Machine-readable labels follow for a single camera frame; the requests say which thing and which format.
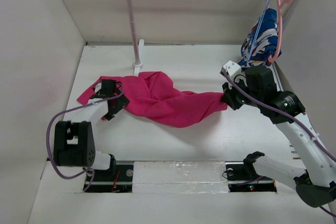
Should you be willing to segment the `pink trousers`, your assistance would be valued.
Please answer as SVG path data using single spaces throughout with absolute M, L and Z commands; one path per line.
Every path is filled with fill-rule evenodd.
M 94 88 L 102 80 L 121 82 L 124 95 L 130 101 L 125 107 L 127 112 L 172 127 L 188 127 L 227 109 L 227 104 L 221 101 L 221 93 L 180 91 L 173 87 L 172 79 L 161 71 L 142 72 L 138 76 L 101 76 L 77 101 L 87 104 Z

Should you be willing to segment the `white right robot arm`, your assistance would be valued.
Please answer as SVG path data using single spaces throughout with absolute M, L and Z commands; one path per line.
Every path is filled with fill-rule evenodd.
M 296 168 L 255 151 L 243 160 L 244 175 L 275 179 L 313 208 L 335 201 L 335 157 L 313 129 L 298 97 L 291 91 L 279 91 L 272 70 L 265 66 L 242 70 L 229 61 L 220 72 L 227 80 L 222 101 L 233 110 L 243 105 L 258 108 L 287 138 L 304 164 L 304 168 Z

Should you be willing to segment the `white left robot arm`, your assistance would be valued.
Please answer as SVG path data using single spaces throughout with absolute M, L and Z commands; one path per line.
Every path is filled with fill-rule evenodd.
M 105 180 L 117 175 L 114 157 L 96 150 L 98 122 L 110 121 L 126 105 L 122 83 L 102 80 L 93 88 L 86 105 L 70 110 L 70 120 L 55 125 L 53 160 L 57 166 L 83 167 L 99 170 Z

